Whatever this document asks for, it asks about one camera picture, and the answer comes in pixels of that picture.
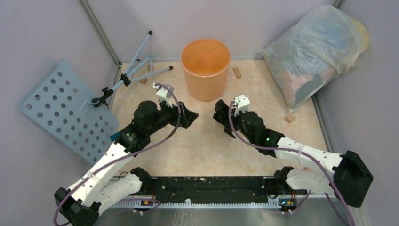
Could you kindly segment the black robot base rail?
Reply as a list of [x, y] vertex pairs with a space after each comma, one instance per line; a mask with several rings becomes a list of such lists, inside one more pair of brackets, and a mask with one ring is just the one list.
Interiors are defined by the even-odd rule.
[[267, 203], [271, 198], [308, 193], [267, 176], [152, 177], [140, 167], [130, 173], [143, 182], [137, 196], [147, 195], [162, 204], [184, 203], [187, 199], [193, 204]]

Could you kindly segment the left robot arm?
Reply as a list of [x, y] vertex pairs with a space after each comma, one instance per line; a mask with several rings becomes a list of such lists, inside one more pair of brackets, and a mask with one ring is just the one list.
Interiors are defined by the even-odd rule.
[[130, 194], [146, 194], [151, 177], [143, 169], [135, 169], [109, 184], [113, 176], [135, 156], [148, 149], [150, 136], [167, 125], [188, 128], [198, 118], [183, 102], [157, 105], [143, 101], [134, 111], [132, 122], [112, 142], [104, 156], [75, 184], [55, 192], [58, 212], [73, 226], [92, 226], [109, 207]]

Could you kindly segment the large translucent trash bag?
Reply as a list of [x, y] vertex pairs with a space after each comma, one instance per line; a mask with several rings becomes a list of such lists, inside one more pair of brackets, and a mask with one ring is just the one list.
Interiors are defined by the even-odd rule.
[[293, 112], [331, 80], [355, 67], [369, 44], [369, 34], [360, 21], [332, 5], [322, 5], [258, 53]]

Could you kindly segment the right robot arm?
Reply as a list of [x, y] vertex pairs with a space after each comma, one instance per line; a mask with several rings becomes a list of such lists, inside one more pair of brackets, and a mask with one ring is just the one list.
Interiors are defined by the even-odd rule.
[[331, 153], [301, 144], [267, 128], [263, 119], [247, 107], [229, 107], [221, 99], [215, 104], [213, 118], [224, 126], [226, 134], [235, 137], [241, 133], [240, 140], [263, 155], [310, 168], [305, 171], [284, 167], [276, 171], [276, 188], [280, 193], [313, 190], [334, 194], [351, 207], [362, 206], [374, 177], [357, 153]]

